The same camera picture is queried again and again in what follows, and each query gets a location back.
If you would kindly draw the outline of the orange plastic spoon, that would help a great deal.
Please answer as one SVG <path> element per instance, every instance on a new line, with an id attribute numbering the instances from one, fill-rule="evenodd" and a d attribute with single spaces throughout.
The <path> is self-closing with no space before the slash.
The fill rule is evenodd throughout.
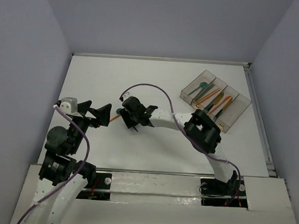
<path id="1" fill-rule="evenodd" d="M 113 118 L 111 118 L 110 119 L 110 122 L 112 122 L 112 121 L 114 121 L 114 120 L 116 120 L 118 117 L 120 117 L 121 115 L 120 114 L 118 114 L 118 115 L 116 115 L 116 116 L 114 116 Z"/>

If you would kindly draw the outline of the teal plastic spoon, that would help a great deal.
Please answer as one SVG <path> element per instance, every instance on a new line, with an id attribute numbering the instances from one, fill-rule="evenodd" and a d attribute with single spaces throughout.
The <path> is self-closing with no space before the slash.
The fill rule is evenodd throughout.
<path id="1" fill-rule="evenodd" d="M 191 91 L 188 95 L 191 96 L 193 93 L 195 93 L 196 91 L 198 91 L 200 89 L 200 91 L 203 91 L 206 87 L 208 86 L 208 83 L 206 82 L 201 82 L 197 88 L 195 88 L 193 91 Z"/>

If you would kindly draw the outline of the gold knife dark handle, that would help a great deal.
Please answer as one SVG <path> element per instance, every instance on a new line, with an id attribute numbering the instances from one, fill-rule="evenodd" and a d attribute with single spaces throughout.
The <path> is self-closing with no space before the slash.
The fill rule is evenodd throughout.
<path id="1" fill-rule="evenodd" d="M 228 108 L 228 106 L 233 102 L 233 99 L 229 99 L 228 102 L 224 105 L 224 107 L 216 114 L 216 119 Z"/>
<path id="2" fill-rule="evenodd" d="M 214 100 L 211 101 L 211 103 L 209 103 L 206 107 L 205 107 L 205 110 L 206 111 L 210 111 L 215 105 L 217 105 L 220 100 L 223 98 L 223 95 L 224 95 L 224 92 L 220 92 L 219 95 L 217 95 L 215 97 Z"/>

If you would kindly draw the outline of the orange plastic chopstick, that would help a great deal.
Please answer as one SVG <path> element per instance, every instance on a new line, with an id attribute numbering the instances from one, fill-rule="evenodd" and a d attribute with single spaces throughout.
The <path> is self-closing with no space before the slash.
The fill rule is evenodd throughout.
<path id="1" fill-rule="evenodd" d="M 198 102 L 198 101 L 204 99 L 204 98 L 205 98 L 206 96 L 208 96 L 209 94 L 212 94 L 213 92 L 216 92 L 216 91 L 218 91 L 218 90 L 219 90 L 218 87 L 216 87 L 216 88 L 211 88 L 211 89 L 208 90 L 207 92 L 201 94 L 201 96 L 200 96 L 198 99 L 196 99 L 196 101 Z"/>

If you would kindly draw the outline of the orange plastic knife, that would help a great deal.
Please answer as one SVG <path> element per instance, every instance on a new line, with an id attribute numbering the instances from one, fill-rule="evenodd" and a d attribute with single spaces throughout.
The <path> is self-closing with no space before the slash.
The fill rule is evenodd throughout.
<path id="1" fill-rule="evenodd" d="M 215 112 L 220 106 L 222 106 L 226 101 L 228 101 L 229 99 L 231 99 L 231 96 L 227 96 L 222 102 L 220 102 L 215 108 L 213 108 L 210 113 L 212 114 L 213 112 Z"/>

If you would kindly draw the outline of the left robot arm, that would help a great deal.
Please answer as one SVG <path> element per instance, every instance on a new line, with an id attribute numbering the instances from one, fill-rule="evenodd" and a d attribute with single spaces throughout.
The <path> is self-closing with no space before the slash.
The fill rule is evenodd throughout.
<path id="1" fill-rule="evenodd" d="M 86 132 L 90 127 L 108 126 L 112 105 L 99 109 L 91 105 L 90 100 L 78 103 L 71 97 L 53 105 L 69 127 L 48 131 L 32 203 L 16 224 L 61 224 L 81 190 L 97 183 L 96 167 L 87 161 L 90 143 Z"/>

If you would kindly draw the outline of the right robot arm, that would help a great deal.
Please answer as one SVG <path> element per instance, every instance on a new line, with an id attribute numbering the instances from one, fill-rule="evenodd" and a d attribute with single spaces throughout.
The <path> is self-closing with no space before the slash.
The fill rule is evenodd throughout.
<path id="1" fill-rule="evenodd" d="M 241 179 L 238 168 L 216 149 L 220 146 L 221 131 L 202 110 L 175 113 L 154 105 L 145 107 L 134 96 L 122 96 L 120 101 L 123 106 L 120 114 L 128 129 L 141 125 L 182 132 L 193 147 L 206 156 L 214 172 L 217 190 L 222 194 L 239 190 Z"/>

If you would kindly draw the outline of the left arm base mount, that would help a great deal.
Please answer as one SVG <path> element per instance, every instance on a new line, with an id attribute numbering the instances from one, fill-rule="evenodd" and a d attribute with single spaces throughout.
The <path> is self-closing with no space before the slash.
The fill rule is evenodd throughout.
<path id="1" fill-rule="evenodd" d="M 88 183 L 79 194 L 77 199 L 85 200 L 110 200 L 110 187 L 112 182 L 112 173 L 110 172 L 97 172 L 96 178 L 92 183 Z"/>

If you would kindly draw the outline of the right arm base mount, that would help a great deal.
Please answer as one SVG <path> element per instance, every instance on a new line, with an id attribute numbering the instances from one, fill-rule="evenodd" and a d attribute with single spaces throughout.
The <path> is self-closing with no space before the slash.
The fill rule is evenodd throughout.
<path id="1" fill-rule="evenodd" d="M 217 185 L 217 180 L 213 178 L 202 178 L 199 186 L 201 205 L 248 209 L 244 180 L 241 180 L 241 185 L 239 185 L 239 181 L 237 180 L 233 191 L 226 190 L 224 184 Z"/>

